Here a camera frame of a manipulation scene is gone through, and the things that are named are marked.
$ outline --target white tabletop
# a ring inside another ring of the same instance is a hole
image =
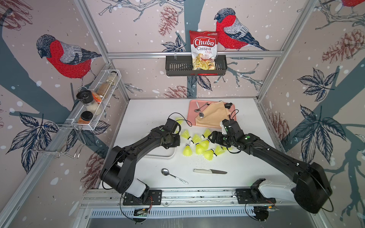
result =
[[[245,134],[253,133],[271,146],[273,142],[266,129],[264,121],[252,98],[224,99],[224,102],[232,102],[236,109],[237,122]],[[131,145],[145,137],[152,128],[164,125],[168,116],[173,112],[179,112],[187,117],[189,99],[173,100],[130,100],[114,146],[124,147]],[[173,114],[172,119],[179,117]],[[189,127],[182,124],[182,131],[189,130],[191,136],[195,133],[201,135],[205,127]],[[214,156],[212,161],[206,160],[202,155],[195,154],[186,157],[182,154],[188,141],[181,137],[180,146],[166,150],[158,147],[149,154],[170,156],[170,159],[155,159],[143,157],[136,165],[135,178],[146,183],[150,188],[206,188],[206,187],[239,187],[251,186],[259,178],[277,182],[290,182],[283,173],[252,155],[245,152],[230,154],[226,152],[220,156]],[[217,144],[210,143],[210,148]],[[171,176],[161,174],[161,169],[167,168],[172,175],[186,180],[185,185]],[[228,172],[227,174],[200,174],[194,173],[193,169],[215,169]]]

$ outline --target black metal basket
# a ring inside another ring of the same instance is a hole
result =
[[[166,56],[167,76],[191,76],[191,75],[225,75],[227,71],[227,60],[225,55],[219,55],[214,60],[216,70],[193,70],[193,59],[188,55]]]

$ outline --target red bird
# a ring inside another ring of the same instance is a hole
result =
[[[218,11],[214,20],[217,20],[216,31],[219,32],[219,43],[226,49],[237,49],[242,47],[258,47],[261,50],[267,51],[261,47],[249,32],[249,29],[242,25],[236,17],[236,12],[231,8],[224,8]]]
[[[90,71],[92,62],[101,56],[80,46],[68,45],[47,34],[37,40],[37,49],[39,56],[46,57],[63,76],[81,80]]]

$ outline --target pink tray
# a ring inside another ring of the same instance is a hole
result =
[[[196,102],[198,102],[199,107],[202,107],[206,102],[208,102],[208,104],[210,103],[216,103],[218,101],[204,101],[204,100],[191,100],[190,104],[189,104],[189,112],[188,112],[188,120],[196,126],[196,122],[195,122],[195,118],[199,115],[198,112],[194,112],[195,109],[198,109],[198,107],[196,106]],[[208,105],[202,107],[200,110],[203,111],[204,109],[206,109],[208,107]],[[233,110],[235,110],[235,106],[234,104],[232,104],[231,108],[229,109],[229,111],[232,113]]]

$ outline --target knife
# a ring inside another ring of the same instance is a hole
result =
[[[194,169],[193,171],[196,173],[208,173],[208,174],[212,174],[212,173],[226,174],[227,173],[225,171],[214,170],[214,169]]]

